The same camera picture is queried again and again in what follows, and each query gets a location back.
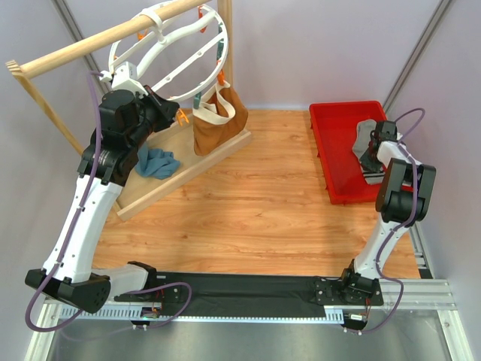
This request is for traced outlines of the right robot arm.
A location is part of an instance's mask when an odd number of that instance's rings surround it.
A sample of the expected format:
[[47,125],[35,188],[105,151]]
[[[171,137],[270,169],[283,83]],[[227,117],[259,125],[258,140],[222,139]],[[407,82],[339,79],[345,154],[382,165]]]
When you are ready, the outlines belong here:
[[369,170],[384,169],[375,202],[379,214],[371,237],[341,275],[341,297],[364,304],[380,294],[383,268],[398,240],[428,213],[437,169],[416,160],[392,121],[380,122],[361,157]]

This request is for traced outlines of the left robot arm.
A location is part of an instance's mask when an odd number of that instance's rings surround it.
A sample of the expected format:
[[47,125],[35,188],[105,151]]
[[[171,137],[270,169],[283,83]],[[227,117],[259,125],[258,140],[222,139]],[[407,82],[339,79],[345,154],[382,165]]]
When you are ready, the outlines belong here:
[[153,268],[129,262],[95,270],[93,256],[107,216],[138,164],[138,151],[154,132],[174,124],[178,103],[148,86],[142,93],[118,89],[94,103],[95,130],[77,168],[74,199],[61,234],[41,268],[26,274],[27,286],[94,314],[108,299],[142,290]]

